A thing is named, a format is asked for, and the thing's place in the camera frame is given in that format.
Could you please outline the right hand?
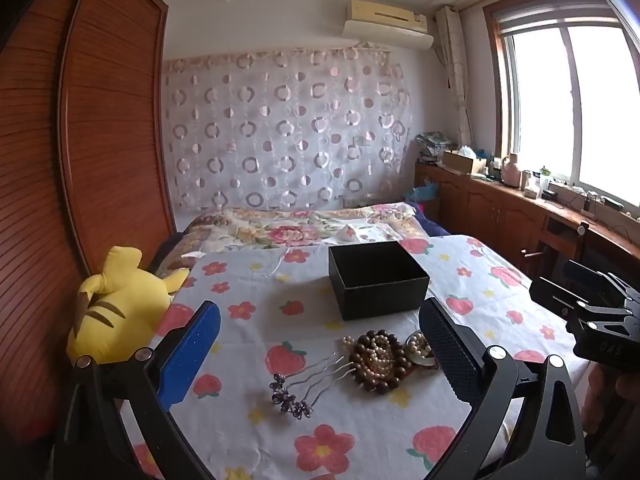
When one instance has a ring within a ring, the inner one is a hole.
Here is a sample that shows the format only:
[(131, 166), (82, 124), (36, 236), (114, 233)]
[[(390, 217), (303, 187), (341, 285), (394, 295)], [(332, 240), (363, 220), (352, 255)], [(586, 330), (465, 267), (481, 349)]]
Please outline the right hand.
[(587, 434), (594, 434), (597, 431), (606, 408), (616, 396), (638, 404), (639, 375), (619, 375), (597, 364), (589, 374), (588, 390), (582, 407), (582, 426)]

